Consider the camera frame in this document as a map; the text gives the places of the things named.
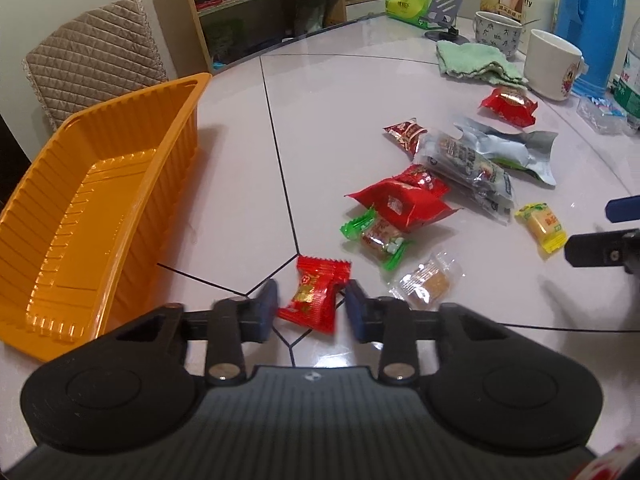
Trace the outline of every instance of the red candy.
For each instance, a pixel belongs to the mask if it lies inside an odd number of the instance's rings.
[[[496,88],[480,103],[480,106],[489,108],[514,126],[525,128],[536,124],[533,111],[538,108],[538,103],[520,94],[514,88]]]
[[[335,331],[335,294],[349,280],[351,264],[299,256],[298,291],[278,317],[314,330],[332,334]]]
[[[385,131],[400,144],[400,147],[409,152],[413,158],[418,150],[418,137],[420,134],[427,133],[426,128],[415,122],[415,118],[411,118],[404,123],[387,126]]]
[[[419,164],[350,196],[376,212],[396,229],[410,232],[452,215],[457,210],[442,197],[449,187]]]

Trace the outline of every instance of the blue plastic container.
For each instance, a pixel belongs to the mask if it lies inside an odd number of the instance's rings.
[[[560,0],[556,35],[582,51],[589,71],[574,83],[579,94],[602,97],[618,49],[626,0]]]

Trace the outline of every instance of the orange tray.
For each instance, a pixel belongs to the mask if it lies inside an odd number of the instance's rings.
[[[209,74],[69,117],[0,216],[0,339],[48,361],[148,312]]]

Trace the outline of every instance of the green cloth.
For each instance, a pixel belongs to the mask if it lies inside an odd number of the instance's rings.
[[[436,55],[441,75],[447,74],[456,79],[479,79],[496,86],[526,88],[527,80],[494,46],[439,41],[436,43]]]

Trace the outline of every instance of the yellow wrapped candy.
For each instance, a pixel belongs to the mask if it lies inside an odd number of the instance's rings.
[[[549,254],[564,247],[567,235],[558,218],[545,203],[527,204],[516,213],[529,232]]]

